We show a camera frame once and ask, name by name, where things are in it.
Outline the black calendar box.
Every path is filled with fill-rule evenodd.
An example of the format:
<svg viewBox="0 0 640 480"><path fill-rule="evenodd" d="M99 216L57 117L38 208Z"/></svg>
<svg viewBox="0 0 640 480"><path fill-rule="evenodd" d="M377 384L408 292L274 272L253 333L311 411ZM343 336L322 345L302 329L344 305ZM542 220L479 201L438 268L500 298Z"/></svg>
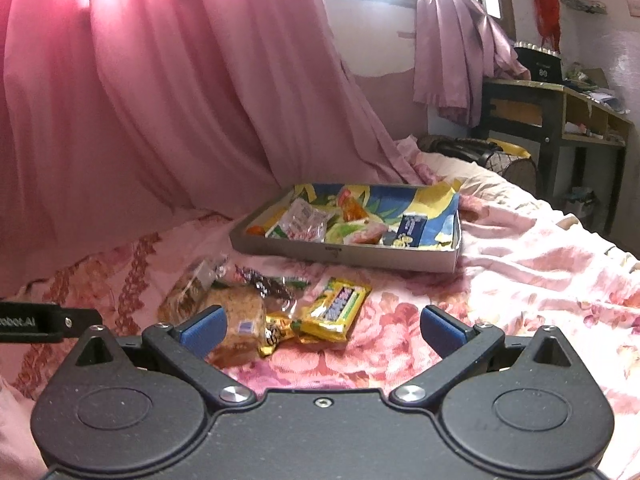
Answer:
<svg viewBox="0 0 640 480"><path fill-rule="evenodd" d="M518 55L518 62L529 70L533 81L563 83L562 58L559 52L525 41L518 41L513 47Z"/></svg>

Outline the pink floral bed blanket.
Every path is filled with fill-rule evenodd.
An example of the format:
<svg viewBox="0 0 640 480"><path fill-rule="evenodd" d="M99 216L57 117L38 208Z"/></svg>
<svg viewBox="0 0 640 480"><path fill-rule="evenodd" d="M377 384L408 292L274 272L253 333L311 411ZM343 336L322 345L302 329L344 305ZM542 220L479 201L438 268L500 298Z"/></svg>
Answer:
<svg viewBox="0 0 640 480"><path fill-rule="evenodd" d="M267 359L229 368L256 392L268 388L388 390L433 365L436 353L419 330L434 304L470 324L490 323L510 335L558 326L603 389L615 414L601 470L613 479L639 474L639 263L568 214L467 162L424 153L411 139L402 156L428 183L460 185L462 254L451 274L401 273L322 266L277 257L247 257L262 272L346 278L371 287L344 349L289 342ZM183 269L205 256L230 255L229 220L212 214L152 233L13 285L12 300L98 310L124 335L160 319L160 304Z"/></svg>

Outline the mixed nut bar packet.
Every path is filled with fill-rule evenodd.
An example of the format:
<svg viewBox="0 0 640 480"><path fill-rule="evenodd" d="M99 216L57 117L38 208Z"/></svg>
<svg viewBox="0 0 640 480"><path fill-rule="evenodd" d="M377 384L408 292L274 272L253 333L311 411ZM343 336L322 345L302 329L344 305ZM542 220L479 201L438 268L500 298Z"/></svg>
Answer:
<svg viewBox="0 0 640 480"><path fill-rule="evenodd" d="M201 258L183 271L158 308L161 323L178 325L201 309L209 289L224 274L227 256Z"/></svg>

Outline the grey cardboard tray box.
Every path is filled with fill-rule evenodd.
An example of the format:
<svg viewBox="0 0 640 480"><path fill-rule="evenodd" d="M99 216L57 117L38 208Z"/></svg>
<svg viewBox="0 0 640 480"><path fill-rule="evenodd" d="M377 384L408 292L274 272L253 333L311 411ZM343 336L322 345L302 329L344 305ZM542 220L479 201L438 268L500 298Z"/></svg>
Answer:
<svg viewBox="0 0 640 480"><path fill-rule="evenodd" d="M448 250L398 249L371 245L330 245L324 243L299 242L298 240L275 240L248 235L245 229L268 219L276 209L293 195L296 185L286 188L280 195L252 212L231 231L231 243L235 250L250 255L272 255L292 259L324 263L339 263L344 266L367 266L386 270L451 273L457 265L461 250L461 228L459 209L454 230L456 244Z"/></svg>

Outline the small orange fruit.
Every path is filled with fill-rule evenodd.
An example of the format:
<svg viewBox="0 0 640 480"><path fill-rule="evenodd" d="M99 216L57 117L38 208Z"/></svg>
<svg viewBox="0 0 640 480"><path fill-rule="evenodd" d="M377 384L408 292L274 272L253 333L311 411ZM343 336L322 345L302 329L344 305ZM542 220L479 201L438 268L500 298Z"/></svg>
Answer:
<svg viewBox="0 0 640 480"><path fill-rule="evenodd" d="M246 229L248 235L264 236L266 230L262 226L249 226Z"/></svg>

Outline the dark dried plum packet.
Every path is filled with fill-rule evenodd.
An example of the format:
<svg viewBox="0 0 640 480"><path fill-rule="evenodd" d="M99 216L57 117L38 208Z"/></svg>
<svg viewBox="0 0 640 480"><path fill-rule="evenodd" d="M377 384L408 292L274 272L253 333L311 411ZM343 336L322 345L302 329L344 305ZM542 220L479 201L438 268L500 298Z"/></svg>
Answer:
<svg viewBox="0 0 640 480"><path fill-rule="evenodd" d="M236 266L235 270L245 284L258 291L268 312L293 311L310 286L310 281L298 276L268 276L247 266Z"/></svg>

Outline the purple hanging cloth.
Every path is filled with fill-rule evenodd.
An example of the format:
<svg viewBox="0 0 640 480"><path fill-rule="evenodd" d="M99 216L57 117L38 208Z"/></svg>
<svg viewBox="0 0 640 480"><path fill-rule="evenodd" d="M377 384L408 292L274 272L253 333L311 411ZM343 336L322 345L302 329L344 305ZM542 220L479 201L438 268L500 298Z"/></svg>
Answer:
<svg viewBox="0 0 640 480"><path fill-rule="evenodd" d="M414 102L474 128L485 80L529 78L509 37L475 0L416 0Z"/></svg>

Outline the red hanging ornament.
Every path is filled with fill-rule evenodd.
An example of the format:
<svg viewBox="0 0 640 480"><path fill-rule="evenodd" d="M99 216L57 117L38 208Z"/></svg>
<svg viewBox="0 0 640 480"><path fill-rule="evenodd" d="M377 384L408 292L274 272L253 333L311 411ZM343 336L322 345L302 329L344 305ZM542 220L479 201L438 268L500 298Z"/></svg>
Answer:
<svg viewBox="0 0 640 480"><path fill-rule="evenodd" d="M544 46L560 50L560 0L534 0L538 34Z"/></svg>

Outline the pink curtain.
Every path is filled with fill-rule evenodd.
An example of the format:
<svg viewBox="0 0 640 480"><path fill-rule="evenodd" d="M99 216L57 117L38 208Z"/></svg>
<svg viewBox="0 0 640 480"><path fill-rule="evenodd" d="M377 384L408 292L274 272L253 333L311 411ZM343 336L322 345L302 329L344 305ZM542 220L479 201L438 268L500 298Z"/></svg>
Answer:
<svg viewBox="0 0 640 480"><path fill-rule="evenodd" d="M323 0L1 0L1 291L304 182L416 183Z"/></svg>

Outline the yellow green snack packet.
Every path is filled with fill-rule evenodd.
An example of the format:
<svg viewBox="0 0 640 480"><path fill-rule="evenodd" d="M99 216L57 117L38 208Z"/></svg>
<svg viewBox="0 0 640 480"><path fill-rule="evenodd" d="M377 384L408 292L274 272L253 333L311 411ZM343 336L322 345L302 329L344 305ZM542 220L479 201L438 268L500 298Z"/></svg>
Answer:
<svg viewBox="0 0 640 480"><path fill-rule="evenodd" d="M294 318L292 330L324 341L346 342L370 291L369 286L344 278L329 278L321 294Z"/></svg>

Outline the white red snack pouch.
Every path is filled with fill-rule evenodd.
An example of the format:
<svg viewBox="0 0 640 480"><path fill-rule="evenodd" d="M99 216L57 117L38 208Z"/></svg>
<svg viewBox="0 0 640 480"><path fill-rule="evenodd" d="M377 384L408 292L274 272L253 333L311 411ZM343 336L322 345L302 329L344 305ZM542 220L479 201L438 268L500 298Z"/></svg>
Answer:
<svg viewBox="0 0 640 480"><path fill-rule="evenodd" d="M266 237L275 240L323 243L336 214L335 207L315 207L302 198L296 198L267 231Z"/></svg>

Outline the orange candy clear bag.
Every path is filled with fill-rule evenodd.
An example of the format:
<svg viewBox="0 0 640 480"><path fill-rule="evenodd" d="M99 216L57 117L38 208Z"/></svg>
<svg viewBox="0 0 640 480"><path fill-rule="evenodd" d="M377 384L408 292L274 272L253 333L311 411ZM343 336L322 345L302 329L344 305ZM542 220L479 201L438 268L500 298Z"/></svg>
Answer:
<svg viewBox="0 0 640 480"><path fill-rule="evenodd" d="M346 186L337 194L336 203L341 209L342 218L345 222L366 220L369 218L367 211Z"/></svg>

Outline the blue white snack stick packet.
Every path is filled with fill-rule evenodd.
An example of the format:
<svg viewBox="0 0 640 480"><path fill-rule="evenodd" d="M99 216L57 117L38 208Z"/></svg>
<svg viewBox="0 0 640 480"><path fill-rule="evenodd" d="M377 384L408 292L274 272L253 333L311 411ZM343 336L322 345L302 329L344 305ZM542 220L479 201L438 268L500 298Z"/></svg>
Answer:
<svg viewBox="0 0 640 480"><path fill-rule="evenodd" d="M396 248L419 247L427 221L427 216L423 214L404 214L390 246Z"/></svg>

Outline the dark handbag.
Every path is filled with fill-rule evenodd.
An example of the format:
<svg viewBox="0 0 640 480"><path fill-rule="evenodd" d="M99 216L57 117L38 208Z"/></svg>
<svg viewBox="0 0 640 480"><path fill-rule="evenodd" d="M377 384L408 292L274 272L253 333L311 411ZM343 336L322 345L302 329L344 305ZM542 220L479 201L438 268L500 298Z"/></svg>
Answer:
<svg viewBox="0 0 640 480"><path fill-rule="evenodd" d="M493 171L524 191L538 192L538 170L532 155L520 146L498 140L426 136L418 147L427 153L438 153Z"/></svg>

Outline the peanut brittle clear packet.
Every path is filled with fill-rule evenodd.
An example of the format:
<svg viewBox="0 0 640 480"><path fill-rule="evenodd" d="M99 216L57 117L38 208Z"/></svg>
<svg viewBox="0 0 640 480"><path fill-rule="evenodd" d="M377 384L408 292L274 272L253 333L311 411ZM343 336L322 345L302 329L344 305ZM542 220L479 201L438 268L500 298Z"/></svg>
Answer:
<svg viewBox="0 0 640 480"><path fill-rule="evenodd" d="M259 292L250 286L212 288L205 305L221 306L227 319L224 339L206 361L218 368L228 368L256 360L266 322L264 300Z"/></svg>

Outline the dark wooden desk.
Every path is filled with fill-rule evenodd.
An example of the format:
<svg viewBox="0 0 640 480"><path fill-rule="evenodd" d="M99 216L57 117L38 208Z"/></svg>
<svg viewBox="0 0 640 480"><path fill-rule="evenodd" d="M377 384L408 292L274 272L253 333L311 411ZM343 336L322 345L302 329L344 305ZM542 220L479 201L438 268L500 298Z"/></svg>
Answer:
<svg viewBox="0 0 640 480"><path fill-rule="evenodd" d="M603 233L614 226L620 199L629 133L634 124L614 110L562 84L486 79L483 84L480 123L472 129L474 139L486 140L503 133L538 145L538 196L555 198L563 148L572 148L570 183L584 183L587 152L610 150L615 154L611 197L606 206Z"/></svg>

